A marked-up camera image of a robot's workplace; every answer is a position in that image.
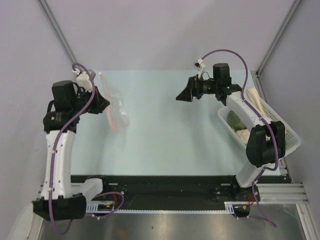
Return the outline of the clear pink zip top bag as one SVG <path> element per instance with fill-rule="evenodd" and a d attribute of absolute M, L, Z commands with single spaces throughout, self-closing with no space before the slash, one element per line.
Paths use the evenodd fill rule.
<path fill-rule="evenodd" d="M 106 108 L 105 114 L 108 124 L 113 133 L 119 132 L 122 128 L 127 128 L 130 125 L 130 120 L 124 108 L 121 92 L 111 85 L 105 75 L 99 72 L 100 81 L 104 93 L 104 98 L 110 102 Z"/>

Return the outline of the green lettuce cabbage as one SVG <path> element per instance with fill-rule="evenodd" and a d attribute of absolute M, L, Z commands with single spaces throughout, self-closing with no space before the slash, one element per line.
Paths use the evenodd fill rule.
<path fill-rule="evenodd" d="M 265 140 L 268 142 L 268 141 L 272 141 L 272 137 L 271 136 L 269 136 L 269 135 L 265 135 Z"/>

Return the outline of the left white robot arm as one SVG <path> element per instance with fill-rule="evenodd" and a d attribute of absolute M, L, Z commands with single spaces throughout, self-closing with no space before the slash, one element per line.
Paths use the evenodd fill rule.
<path fill-rule="evenodd" d="M 47 221 L 77 220 L 85 216 L 87 202 L 105 200 L 111 188 L 99 178 L 86 180 L 78 190 L 71 184 L 71 155 L 80 116 L 101 114 L 110 105 L 90 80 L 63 80 L 52 87 L 53 100 L 43 118 L 47 160 L 40 197 L 33 212 Z"/>

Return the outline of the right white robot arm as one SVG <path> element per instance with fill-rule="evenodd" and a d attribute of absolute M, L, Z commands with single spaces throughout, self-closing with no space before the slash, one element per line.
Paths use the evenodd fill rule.
<path fill-rule="evenodd" d="M 192 102 L 203 95 L 214 94 L 216 99 L 233 111 L 249 130 L 249 139 L 245 148 L 248 162 L 235 176 L 237 184 L 230 188 L 231 196 L 242 201 L 249 194 L 265 170 L 274 171 L 279 159 L 286 153 L 285 125 L 273 121 L 262 114 L 258 108 L 245 98 L 244 90 L 232 83 L 230 68 L 227 63 L 213 66 L 213 77 L 203 79 L 205 64 L 200 59 L 194 63 L 198 74 L 188 79 L 185 89 L 176 97 L 178 101 Z"/>

